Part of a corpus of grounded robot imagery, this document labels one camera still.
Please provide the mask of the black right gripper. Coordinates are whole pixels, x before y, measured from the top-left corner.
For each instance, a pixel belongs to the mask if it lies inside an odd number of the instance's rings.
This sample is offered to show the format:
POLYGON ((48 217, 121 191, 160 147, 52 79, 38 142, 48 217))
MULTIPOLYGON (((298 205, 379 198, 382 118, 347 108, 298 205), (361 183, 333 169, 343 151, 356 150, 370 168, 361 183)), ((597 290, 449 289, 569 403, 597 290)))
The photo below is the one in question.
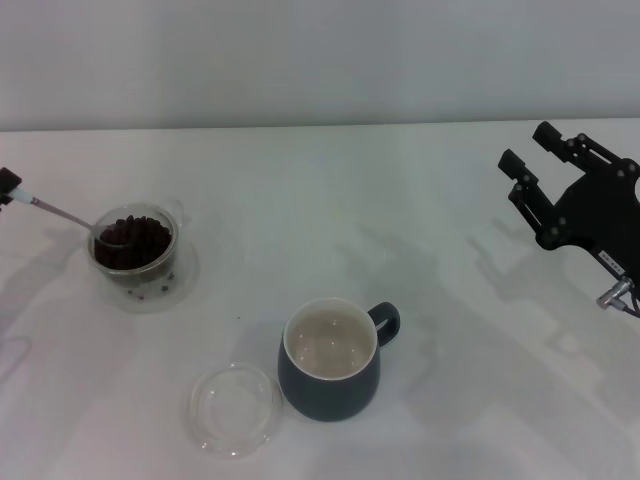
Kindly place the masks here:
POLYGON ((564 138, 547 121, 536 127, 532 138, 563 163, 586 173, 553 205, 526 164, 510 149, 502 154, 498 168, 515 181, 508 199, 534 230, 537 243, 548 251, 577 246, 616 278, 637 283, 639 165, 622 160, 584 133, 564 138))

